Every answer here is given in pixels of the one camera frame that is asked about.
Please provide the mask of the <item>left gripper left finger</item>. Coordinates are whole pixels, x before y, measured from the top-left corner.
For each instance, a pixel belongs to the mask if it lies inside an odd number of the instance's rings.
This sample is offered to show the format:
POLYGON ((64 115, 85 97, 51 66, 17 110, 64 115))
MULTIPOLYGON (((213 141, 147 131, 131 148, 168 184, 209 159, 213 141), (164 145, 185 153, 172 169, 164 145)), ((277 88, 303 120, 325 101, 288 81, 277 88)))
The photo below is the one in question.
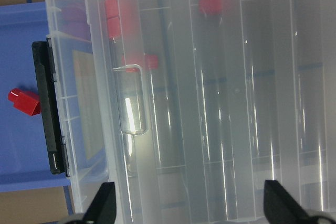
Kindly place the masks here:
POLYGON ((117 217, 115 190, 114 182, 102 183, 82 221, 84 223, 115 223, 117 217))

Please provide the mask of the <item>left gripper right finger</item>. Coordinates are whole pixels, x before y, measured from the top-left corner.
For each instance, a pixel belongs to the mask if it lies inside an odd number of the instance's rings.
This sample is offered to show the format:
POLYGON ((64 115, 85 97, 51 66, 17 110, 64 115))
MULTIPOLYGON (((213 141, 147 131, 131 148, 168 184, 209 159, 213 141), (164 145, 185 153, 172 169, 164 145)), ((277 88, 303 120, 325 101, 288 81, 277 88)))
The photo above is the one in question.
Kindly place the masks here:
POLYGON ((277 180, 264 182, 264 215, 269 223, 312 223, 307 212, 277 180))

